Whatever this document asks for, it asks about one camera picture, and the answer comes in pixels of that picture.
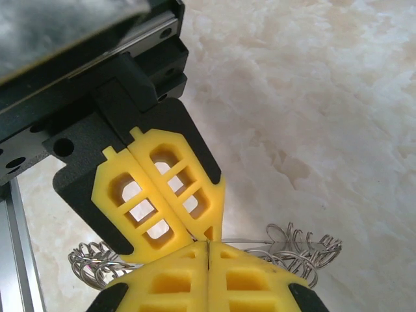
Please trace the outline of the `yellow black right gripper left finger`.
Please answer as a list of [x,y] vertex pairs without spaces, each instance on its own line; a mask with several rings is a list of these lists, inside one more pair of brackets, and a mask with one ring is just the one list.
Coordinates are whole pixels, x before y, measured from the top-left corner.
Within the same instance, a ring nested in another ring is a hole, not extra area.
[[208,243],[148,263],[101,291],[88,311],[207,311]]

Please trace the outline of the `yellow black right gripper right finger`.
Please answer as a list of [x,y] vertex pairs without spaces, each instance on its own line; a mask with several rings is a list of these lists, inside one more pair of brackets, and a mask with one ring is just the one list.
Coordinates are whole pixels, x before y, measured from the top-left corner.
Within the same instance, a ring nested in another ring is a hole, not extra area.
[[300,278],[252,254],[209,243],[209,311],[327,311]]

